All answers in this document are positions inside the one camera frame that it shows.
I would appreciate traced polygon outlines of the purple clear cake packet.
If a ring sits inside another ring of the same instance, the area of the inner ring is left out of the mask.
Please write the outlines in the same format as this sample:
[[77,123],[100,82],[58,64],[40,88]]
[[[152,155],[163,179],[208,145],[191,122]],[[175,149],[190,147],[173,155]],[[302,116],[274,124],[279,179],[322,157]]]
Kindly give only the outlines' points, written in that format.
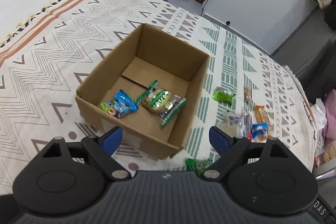
[[249,112],[228,113],[220,129],[231,137],[249,138],[252,130],[252,117]]

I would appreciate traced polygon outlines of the orange biscuit packet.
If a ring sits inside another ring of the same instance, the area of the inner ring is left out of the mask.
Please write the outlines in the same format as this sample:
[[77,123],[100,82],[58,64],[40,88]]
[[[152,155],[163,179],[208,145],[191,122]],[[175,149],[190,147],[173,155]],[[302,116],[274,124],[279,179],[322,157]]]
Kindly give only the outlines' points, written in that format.
[[265,106],[254,106],[255,118],[258,124],[266,124],[267,130],[264,135],[265,138],[271,138],[273,134],[273,126],[271,125],[268,113],[265,110]]

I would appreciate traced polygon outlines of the white plastic bag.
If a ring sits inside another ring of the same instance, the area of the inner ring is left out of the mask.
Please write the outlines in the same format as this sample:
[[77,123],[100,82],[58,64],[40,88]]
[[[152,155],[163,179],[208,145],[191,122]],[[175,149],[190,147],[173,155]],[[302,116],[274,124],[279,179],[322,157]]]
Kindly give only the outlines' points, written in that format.
[[317,128],[317,147],[322,149],[325,145],[325,136],[323,130],[327,126],[326,107],[321,98],[317,98],[315,104],[311,107]]

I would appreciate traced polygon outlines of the blue crumpled snack packet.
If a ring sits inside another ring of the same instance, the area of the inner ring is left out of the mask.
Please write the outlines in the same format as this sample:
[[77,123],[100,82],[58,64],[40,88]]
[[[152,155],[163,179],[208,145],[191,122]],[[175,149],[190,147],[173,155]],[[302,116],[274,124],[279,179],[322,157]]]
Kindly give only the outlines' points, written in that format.
[[251,134],[253,138],[256,138],[258,136],[263,136],[267,138],[269,136],[268,122],[263,122],[260,124],[253,124],[251,128]]

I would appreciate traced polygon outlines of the bright green snack packet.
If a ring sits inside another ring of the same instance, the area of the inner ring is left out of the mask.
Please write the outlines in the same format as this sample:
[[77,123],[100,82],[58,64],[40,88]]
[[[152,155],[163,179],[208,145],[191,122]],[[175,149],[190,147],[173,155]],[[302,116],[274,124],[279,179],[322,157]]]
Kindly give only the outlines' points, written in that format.
[[225,102],[232,105],[235,92],[231,89],[217,87],[213,93],[213,99],[217,102]]

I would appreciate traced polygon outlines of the green striped cracker packet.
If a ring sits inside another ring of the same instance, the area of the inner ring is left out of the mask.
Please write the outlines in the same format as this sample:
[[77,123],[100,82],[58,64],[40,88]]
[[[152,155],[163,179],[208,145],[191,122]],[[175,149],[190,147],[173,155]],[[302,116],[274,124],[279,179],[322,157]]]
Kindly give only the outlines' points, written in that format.
[[171,91],[161,88],[158,80],[154,80],[138,98],[137,103],[161,118],[163,127],[187,103],[187,99]]

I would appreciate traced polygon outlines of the pink cloth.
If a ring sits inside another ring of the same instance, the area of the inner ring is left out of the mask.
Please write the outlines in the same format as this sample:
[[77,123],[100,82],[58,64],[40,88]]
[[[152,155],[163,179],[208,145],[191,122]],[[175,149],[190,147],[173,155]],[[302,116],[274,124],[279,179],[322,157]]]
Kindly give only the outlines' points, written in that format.
[[336,119],[336,91],[335,89],[331,90],[324,100],[324,105],[326,109],[326,119],[327,125],[325,126],[324,135],[326,139],[330,141],[335,141],[335,119]]

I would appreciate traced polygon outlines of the blue candy snack packet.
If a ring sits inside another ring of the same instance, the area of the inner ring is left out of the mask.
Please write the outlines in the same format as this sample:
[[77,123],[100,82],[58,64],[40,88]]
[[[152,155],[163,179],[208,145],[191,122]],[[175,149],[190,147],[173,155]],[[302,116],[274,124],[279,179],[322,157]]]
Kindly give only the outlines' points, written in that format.
[[135,100],[123,90],[119,90],[113,100],[100,103],[100,108],[117,119],[138,111]]

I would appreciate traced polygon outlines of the small dark snack stick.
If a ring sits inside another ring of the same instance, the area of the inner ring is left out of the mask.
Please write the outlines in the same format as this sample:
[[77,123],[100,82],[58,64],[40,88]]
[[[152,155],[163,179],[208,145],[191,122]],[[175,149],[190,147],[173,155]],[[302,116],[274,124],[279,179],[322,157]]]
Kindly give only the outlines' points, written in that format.
[[244,100],[247,103],[252,102],[252,88],[249,86],[244,88]]

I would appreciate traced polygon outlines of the brown cardboard box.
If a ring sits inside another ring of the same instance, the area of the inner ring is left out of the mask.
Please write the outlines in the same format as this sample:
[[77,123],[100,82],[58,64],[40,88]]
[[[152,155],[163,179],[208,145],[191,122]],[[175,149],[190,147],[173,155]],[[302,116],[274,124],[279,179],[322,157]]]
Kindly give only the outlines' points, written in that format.
[[[94,68],[78,87],[75,100],[86,122],[103,131],[119,126],[131,146],[162,160],[187,143],[209,61],[204,51],[155,26],[141,24]],[[154,81],[187,99],[167,126],[143,106],[123,118],[101,109],[120,90],[137,99]]]

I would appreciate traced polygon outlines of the green candy packet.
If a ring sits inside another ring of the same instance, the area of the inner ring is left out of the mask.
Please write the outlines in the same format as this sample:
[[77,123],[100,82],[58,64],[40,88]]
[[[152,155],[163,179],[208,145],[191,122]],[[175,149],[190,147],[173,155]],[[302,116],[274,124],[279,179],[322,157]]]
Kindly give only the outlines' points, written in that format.
[[186,170],[194,171],[198,176],[200,176],[212,164],[213,161],[211,159],[196,160],[187,158],[185,160]]

